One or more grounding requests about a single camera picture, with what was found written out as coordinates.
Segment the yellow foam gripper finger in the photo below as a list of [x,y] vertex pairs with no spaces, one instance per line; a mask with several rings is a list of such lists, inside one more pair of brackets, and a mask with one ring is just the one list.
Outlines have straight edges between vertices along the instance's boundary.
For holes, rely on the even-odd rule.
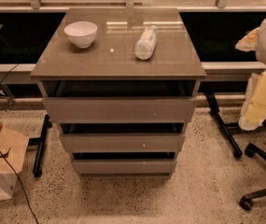
[[[266,65],[266,35],[259,27],[247,33],[235,47],[241,51],[255,51],[257,60]],[[261,74],[251,74],[238,124],[245,131],[253,131],[260,127],[265,120],[266,69]]]

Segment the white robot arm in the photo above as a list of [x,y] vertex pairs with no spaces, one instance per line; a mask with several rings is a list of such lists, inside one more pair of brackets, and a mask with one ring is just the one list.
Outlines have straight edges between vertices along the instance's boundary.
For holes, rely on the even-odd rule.
[[[258,28],[250,31],[235,48],[241,51],[255,51],[256,59],[266,65],[266,18]],[[245,102],[238,124],[241,129],[253,131],[266,120],[266,69],[260,74],[252,74],[248,80]]]

